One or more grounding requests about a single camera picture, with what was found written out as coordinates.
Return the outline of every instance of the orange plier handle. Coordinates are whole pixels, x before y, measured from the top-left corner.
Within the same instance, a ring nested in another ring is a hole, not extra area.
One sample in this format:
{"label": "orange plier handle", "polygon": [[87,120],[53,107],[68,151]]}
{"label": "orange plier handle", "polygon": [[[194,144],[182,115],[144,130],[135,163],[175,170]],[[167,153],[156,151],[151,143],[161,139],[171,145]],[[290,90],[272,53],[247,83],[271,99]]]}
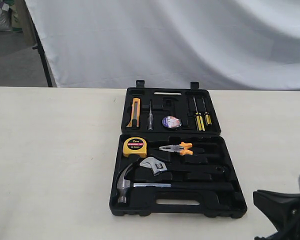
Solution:
{"label": "orange plier handle", "polygon": [[181,144],[179,144],[179,146],[183,148],[183,150],[180,151],[181,156],[194,154],[193,151],[189,150],[190,148],[192,148],[192,143],[185,143],[182,141]]}

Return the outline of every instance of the yellow tape measure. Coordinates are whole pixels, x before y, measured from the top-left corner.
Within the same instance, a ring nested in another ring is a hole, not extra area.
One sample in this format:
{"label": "yellow tape measure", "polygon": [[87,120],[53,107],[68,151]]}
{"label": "yellow tape measure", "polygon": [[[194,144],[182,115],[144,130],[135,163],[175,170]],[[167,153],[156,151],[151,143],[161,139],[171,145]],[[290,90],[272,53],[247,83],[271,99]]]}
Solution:
{"label": "yellow tape measure", "polygon": [[122,153],[126,158],[130,154],[137,154],[145,159],[147,157],[147,142],[141,137],[130,137],[124,141]]}

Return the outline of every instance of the gray floor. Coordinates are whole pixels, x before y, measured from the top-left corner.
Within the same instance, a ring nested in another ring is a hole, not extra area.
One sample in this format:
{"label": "gray floor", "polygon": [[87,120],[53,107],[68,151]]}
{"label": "gray floor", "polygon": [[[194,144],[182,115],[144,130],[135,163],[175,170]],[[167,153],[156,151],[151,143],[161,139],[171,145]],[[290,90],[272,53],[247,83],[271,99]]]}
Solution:
{"label": "gray floor", "polygon": [[38,51],[22,33],[0,32],[0,86],[47,87]]}

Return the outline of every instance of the white table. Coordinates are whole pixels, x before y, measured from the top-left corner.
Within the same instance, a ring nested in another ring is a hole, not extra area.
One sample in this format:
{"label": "white table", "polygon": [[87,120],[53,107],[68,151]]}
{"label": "white table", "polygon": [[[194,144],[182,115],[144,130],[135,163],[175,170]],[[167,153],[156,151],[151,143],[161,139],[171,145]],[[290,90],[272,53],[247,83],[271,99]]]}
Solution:
{"label": "white table", "polygon": [[252,240],[257,189],[298,193],[300,92],[210,91],[248,212],[113,216],[124,89],[0,87],[0,240]]}

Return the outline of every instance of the black stand leg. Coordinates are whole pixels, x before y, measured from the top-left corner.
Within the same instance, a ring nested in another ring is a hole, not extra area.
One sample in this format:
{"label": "black stand leg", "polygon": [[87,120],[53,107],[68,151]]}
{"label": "black stand leg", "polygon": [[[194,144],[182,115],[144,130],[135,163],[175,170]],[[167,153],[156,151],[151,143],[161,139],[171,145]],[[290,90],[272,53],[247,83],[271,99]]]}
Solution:
{"label": "black stand leg", "polygon": [[33,50],[35,50],[35,49],[38,50],[38,53],[39,53],[40,58],[41,58],[41,62],[42,62],[46,82],[48,84],[48,87],[52,88],[53,86],[52,86],[51,76],[50,76],[49,69],[48,69],[48,63],[47,63],[46,56],[45,56],[45,51],[44,51],[44,48],[42,47],[41,40],[38,36],[38,32],[37,32],[36,26],[34,24],[33,24],[33,28],[34,28],[35,38],[36,38],[36,46],[34,46],[32,49]]}

